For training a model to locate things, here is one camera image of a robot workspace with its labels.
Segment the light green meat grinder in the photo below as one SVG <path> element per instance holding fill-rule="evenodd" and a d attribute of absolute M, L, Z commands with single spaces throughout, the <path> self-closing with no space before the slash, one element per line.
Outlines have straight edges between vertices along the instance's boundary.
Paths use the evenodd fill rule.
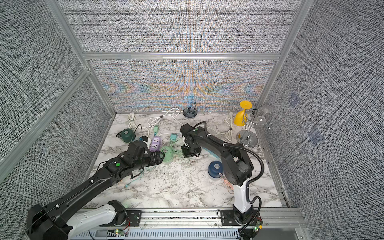
<path fill-rule="evenodd" d="M 174 159 L 174 149 L 172 147 L 162 147 L 160 151 L 165 155 L 163 159 L 164 165 L 169 165 Z"/>

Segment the teal usb adapter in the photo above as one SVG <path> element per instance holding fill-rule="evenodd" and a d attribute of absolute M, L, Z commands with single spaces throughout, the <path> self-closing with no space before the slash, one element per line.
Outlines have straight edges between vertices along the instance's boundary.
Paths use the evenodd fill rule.
<path fill-rule="evenodd" d="M 175 142 L 175 141 L 177 140 L 177 138 L 178 138 L 178 135 L 175 134 L 175 133 L 172 133 L 172 134 L 170 135 L 170 141 L 171 141 L 171 142 Z"/>

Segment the navy blue meat grinder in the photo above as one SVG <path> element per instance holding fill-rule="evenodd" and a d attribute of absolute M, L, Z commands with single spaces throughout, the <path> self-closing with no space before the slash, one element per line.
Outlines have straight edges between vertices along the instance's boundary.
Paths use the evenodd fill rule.
<path fill-rule="evenodd" d="M 211 179 L 218 180 L 224 174 L 223 164 L 220 161 L 212 161 L 208 166 L 208 174 Z"/>

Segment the teal power strip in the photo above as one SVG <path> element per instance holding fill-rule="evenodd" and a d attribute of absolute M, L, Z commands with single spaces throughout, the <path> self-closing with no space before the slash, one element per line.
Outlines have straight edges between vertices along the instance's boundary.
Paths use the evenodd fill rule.
<path fill-rule="evenodd" d="M 214 156 L 216 159 L 221 159 L 217 154 L 215 154 L 214 152 L 210 151 L 210 150 L 206 150 L 208 153 L 210 153 L 212 156 Z"/>

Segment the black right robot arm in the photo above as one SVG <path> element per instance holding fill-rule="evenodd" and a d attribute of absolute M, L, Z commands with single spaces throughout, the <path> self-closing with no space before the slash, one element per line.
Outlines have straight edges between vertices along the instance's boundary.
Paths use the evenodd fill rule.
<path fill-rule="evenodd" d="M 242 226 L 254 221 L 260 212 L 262 201 L 256 196 L 250 199 L 250 184 L 259 180 L 265 171 L 261 158 L 242 144 L 231 144 L 211 135 L 205 121 L 195 126 L 184 124 L 180 128 L 185 144 L 181 147 L 185 158 L 199 157 L 202 148 L 212 152 L 222 161 L 223 173 L 234 189 L 234 219 Z M 259 200 L 258 209 L 254 202 Z"/>

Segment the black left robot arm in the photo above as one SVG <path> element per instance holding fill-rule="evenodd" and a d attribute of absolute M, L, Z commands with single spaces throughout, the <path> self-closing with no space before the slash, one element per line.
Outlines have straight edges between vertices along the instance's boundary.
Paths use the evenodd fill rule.
<path fill-rule="evenodd" d="M 70 218 L 78 210 L 104 190 L 132 176 L 133 171 L 160 165 L 164 158 L 164 153 L 151 152 L 145 142 L 131 142 L 125 152 L 104 162 L 93 176 L 68 194 L 45 206 L 37 204 L 30 208 L 26 235 L 31 240 L 67 240 L 75 230 L 75 226 L 69 224 Z"/>

